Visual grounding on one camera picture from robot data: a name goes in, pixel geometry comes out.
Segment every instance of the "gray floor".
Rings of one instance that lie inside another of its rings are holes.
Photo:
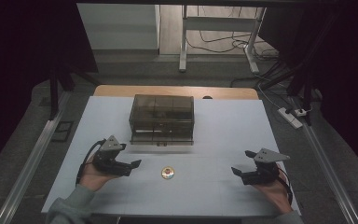
[[[236,83],[234,87],[252,88],[258,81],[251,75],[243,56],[234,58],[191,56],[188,60],[187,72],[184,74],[178,72],[177,56],[120,55],[118,57],[108,53],[97,53],[96,59],[99,62],[100,74],[94,76],[104,84],[228,87],[233,78],[248,77],[249,79]],[[273,62],[259,62],[258,65],[260,70],[265,72]],[[60,169],[88,98],[95,90],[95,87],[86,80],[77,76],[73,78],[76,87],[61,119],[74,123],[69,138],[67,141],[49,143],[12,223],[43,223],[45,219],[40,211]],[[272,90],[283,92],[284,88],[277,86]],[[43,82],[34,88],[33,100],[27,112],[0,154],[0,208],[48,120],[48,93],[48,82]],[[268,91],[266,94],[275,104],[287,106],[280,97]],[[294,130],[279,116],[274,105],[260,93],[259,97],[263,99],[280,151],[292,158],[285,165],[293,183],[303,220],[306,223],[346,223],[304,131]],[[312,106],[312,127],[358,211],[358,159],[345,141],[323,119],[319,111],[320,102],[314,102]],[[61,133],[55,133],[53,136],[54,140],[63,138]],[[115,223],[111,217],[94,217],[93,221]],[[273,223],[273,220],[246,218],[243,222]]]

